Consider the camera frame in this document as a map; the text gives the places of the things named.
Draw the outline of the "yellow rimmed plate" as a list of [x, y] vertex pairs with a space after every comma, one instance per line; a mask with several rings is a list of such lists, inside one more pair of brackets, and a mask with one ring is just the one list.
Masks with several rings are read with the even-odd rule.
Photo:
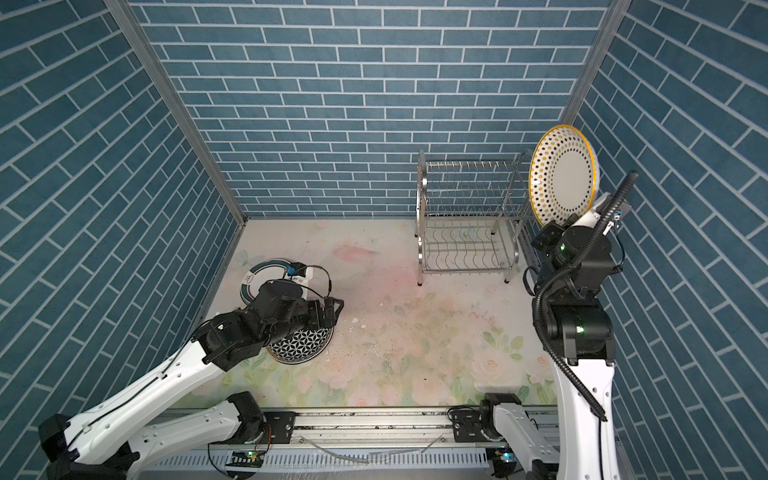
[[571, 125], [545, 133], [531, 154], [528, 198], [541, 226], [560, 226], [584, 215], [599, 190], [597, 155], [584, 134]]

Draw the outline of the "black white geometric pattern plate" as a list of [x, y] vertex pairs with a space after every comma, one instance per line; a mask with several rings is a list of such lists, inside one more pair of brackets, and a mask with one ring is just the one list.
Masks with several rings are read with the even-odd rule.
[[309, 362], [323, 353], [333, 338], [334, 328], [300, 330], [270, 344], [267, 352], [285, 365]]

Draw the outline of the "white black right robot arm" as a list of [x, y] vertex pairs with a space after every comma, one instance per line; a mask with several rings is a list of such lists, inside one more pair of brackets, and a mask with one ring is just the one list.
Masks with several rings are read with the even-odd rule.
[[572, 223], [546, 225], [532, 246], [543, 256], [529, 286], [533, 326], [554, 368], [559, 444], [512, 393], [488, 393], [476, 407], [446, 414], [459, 443], [493, 443], [487, 452], [498, 478], [522, 471], [529, 479], [618, 479], [612, 414], [615, 329], [598, 295], [622, 271], [612, 257], [610, 231], [620, 210], [587, 212]]

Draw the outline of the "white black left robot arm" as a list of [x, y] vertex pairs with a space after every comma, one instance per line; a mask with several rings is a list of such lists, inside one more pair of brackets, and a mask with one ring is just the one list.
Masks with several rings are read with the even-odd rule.
[[50, 479], [130, 479], [177, 453], [213, 443], [247, 443], [268, 434], [253, 395], [235, 393], [197, 414], [156, 417], [195, 388], [298, 331], [336, 326], [344, 302], [278, 296], [219, 314], [188, 342], [102, 403], [74, 416], [55, 414], [38, 428]]

